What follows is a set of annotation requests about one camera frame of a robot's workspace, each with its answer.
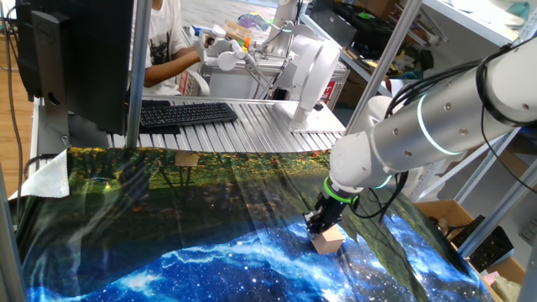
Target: person's arm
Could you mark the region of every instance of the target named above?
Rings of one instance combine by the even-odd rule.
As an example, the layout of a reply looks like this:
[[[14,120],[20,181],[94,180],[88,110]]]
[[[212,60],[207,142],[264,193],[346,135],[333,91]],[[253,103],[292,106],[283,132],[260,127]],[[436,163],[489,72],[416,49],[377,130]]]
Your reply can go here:
[[[179,59],[180,57],[182,57],[182,56],[184,56],[184,55],[187,55],[188,53],[190,53],[190,52],[192,52],[192,51],[196,52],[196,47],[195,47],[195,46],[192,46],[192,47],[184,47],[184,48],[182,48],[182,49],[179,49],[179,51],[176,52],[175,54],[173,54],[173,55],[171,56],[171,59],[172,59],[172,60],[177,60],[177,59]]]
[[[145,80],[143,81],[143,85],[148,88],[155,86],[162,81],[166,81],[179,75],[199,61],[200,56],[195,51],[191,51],[187,52],[185,55],[178,56],[177,59],[168,63],[153,65],[145,70]]]

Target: monitor stand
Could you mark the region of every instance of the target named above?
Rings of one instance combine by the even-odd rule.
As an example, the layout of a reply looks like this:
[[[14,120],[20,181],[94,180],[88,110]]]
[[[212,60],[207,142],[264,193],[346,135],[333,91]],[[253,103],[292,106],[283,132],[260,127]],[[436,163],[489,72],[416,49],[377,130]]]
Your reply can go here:
[[[108,147],[107,134],[96,124],[68,112],[65,70],[71,60],[64,58],[70,55],[65,50],[69,19],[33,11],[32,22],[37,24],[34,37],[44,98],[44,106],[39,107],[38,154],[60,154],[69,147]]]
[[[67,114],[67,131],[59,131],[50,124],[53,119],[47,116],[45,108],[39,106],[38,154],[56,155],[69,147],[109,148],[107,133],[98,126],[77,115]]]

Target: black device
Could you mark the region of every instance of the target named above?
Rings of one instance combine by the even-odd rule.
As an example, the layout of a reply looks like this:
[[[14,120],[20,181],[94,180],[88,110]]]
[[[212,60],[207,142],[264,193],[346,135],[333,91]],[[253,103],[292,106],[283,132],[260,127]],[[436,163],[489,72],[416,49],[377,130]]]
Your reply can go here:
[[[363,59],[380,59],[394,31],[394,26],[371,17],[368,10],[334,0],[316,0],[310,16],[341,47]]]
[[[310,17],[341,47],[350,48],[356,38],[357,30],[334,11],[335,5],[333,1],[317,1],[311,9]]]
[[[231,122],[237,114],[226,103],[142,107],[140,123],[146,128],[190,126],[211,122]]]
[[[484,220],[484,216],[478,216],[469,226],[457,234],[451,242],[453,242],[456,247],[461,247]],[[503,258],[503,256],[513,250],[513,248],[513,244],[502,227],[496,226],[492,234],[490,234],[476,251],[470,255],[470,263],[481,273],[483,270]]]
[[[132,0],[18,0],[18,68],[43,97],[39,152],[107,146],[125,133]]]

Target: green led ring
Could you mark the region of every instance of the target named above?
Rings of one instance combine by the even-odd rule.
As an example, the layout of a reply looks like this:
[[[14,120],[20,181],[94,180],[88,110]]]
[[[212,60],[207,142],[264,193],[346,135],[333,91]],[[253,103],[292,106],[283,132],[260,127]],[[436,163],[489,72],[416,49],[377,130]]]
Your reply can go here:
[[[328,193],[328,195],[331,198],[333,198],[333,199],[335,199],[335,200],[337,200],[339,202],[351,204],[357,198],[357,197],[355,197],[355,198],[343,198],[343,197],[337,195],[336,193],[334,193],[334,191],[332,191],[332,189],[328,185],[328,177],[326,177],[326,179],[325,179],[324,187],[325,187],[326,193]]]

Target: person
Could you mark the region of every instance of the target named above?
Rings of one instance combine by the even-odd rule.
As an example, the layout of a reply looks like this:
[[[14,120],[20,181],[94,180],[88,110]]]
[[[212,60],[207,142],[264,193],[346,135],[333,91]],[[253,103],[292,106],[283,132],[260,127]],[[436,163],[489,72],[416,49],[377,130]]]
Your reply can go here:
[[[181,33],[180,0],[153,0],[143,93],[179,95],[175,77],[200,61]]]

